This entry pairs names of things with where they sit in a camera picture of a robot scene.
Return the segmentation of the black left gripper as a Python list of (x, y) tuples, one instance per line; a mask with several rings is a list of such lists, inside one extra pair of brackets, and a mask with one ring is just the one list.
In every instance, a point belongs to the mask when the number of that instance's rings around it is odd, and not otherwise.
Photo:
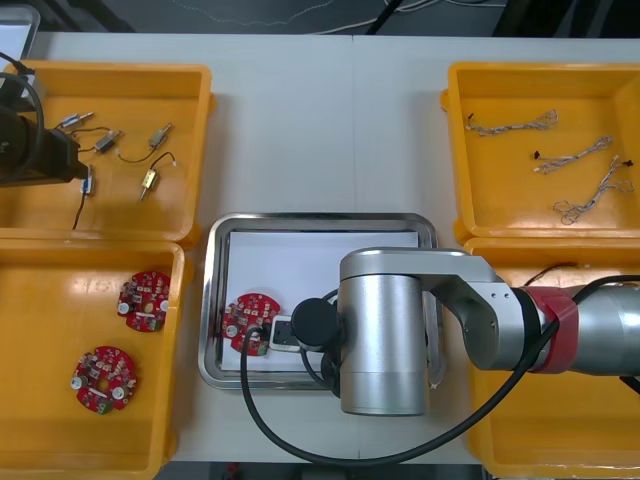
[(44, 166), (51, 183), (69, 183), (86, 178), (86, 165), (79, 161), (79, 144), (58, 129), (48, 131), (44, 147)]

